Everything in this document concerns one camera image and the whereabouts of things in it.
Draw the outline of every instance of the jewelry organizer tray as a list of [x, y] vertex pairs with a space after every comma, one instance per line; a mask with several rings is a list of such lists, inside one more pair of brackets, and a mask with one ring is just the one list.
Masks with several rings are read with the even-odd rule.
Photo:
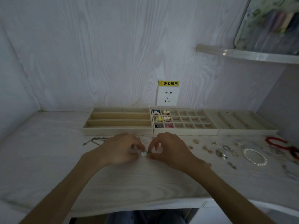
[[84, 135], [276, 135], [278, 130], [249, 110], [95, 107]]
[[150, 108], [95, 107], [85, 122], [84, 135], [152, 134]]
[[273, 135], [277, 134], [270, 123], [250, 110], [205, 109], [207, 116], [219, 129], [217, 135]]
[[[180, 109], [180, 108], [152, 108], [152, 121], [154, 122], [154, 135], [170, 132], [177, 135], [217, 135], [218, 129], [207, 117], [202, 109]], [[169, 114], [163, 114], [164, 110], [169, 110]], [[154, 111], [159, 111], [162, 115], [162, 122], [155, 119], [158, 115]], [[170, 117], [170, 120], [163, 120], [163, 117]]]

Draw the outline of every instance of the white desk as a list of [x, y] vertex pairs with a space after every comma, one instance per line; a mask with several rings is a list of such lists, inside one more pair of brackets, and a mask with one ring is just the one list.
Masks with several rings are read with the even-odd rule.
[[[0, 198], [14, 209], [28, 212], [74, 167], [80, 156], [96, 147], [92, 136], [80, 132], [88, 113], [36, 113], [1, 146]], [[141, 139], [147, 147], [152, 135]], [[299, 217], [299, 182], [286, 177], [279, 163], [266, 155], [267, 166], [249, 163], [237, 148], [233, 136], [182, 136], [192, 152], [212, 163], [212, 169], [228, 184], [259, 207]], [[197, 138], [200, 143], [193, 143]], [[263, 137], [248, 137], [266, 145]], [[228, 145], [239, 157], [226, 161], [202, 150]], [[227, 165], [232, 162], [237, 170]], [[120, 210], [199, 208], [216, 206], [214, 200], [193, 179], [157, 161], [141, 157], [137, 162], [109, 166], [97, 173], [75, 202], [73, 217]]]

